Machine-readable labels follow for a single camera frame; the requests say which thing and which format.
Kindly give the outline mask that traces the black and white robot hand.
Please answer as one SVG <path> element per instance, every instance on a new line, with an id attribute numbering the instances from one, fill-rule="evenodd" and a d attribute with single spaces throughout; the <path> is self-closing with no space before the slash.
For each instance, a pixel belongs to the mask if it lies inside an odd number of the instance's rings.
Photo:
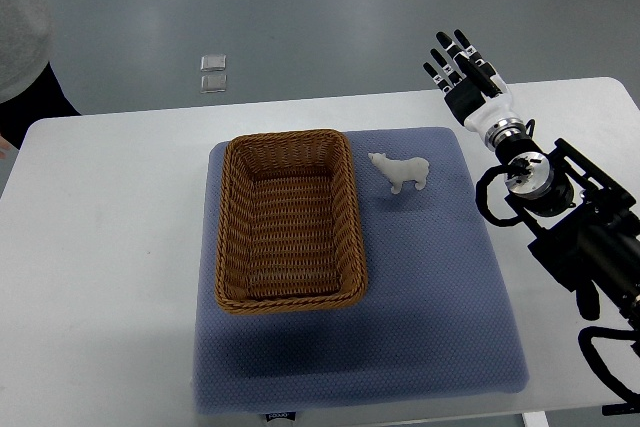
<path id="1" fill-rule="evenodd" d="M 465 128 L 487 132 L 503 119 L 514 119 L 513 96 L 493 65 L 460 30 L 454 39 L 437 32 L 440 49 L 432 48 L 432 61 L 423 69 L 443 93 L 454 118 Z"/>

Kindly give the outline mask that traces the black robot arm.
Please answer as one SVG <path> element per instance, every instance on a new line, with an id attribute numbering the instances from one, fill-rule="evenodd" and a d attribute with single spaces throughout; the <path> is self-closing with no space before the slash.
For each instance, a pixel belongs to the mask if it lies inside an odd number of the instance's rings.
<path id="1" fill-rule="evenodd" d="M 633 196 L 563 139 L 543 152 L 535 124 L 516 118 L 489 127 L 499 160 L 476 185 L 481 215 L 497 227 L 524 224 L 528 249 L 556 282 L 576 296 L 580 315 L 600 316 L 605 294 L 639 327 L 639 218 Z"/>

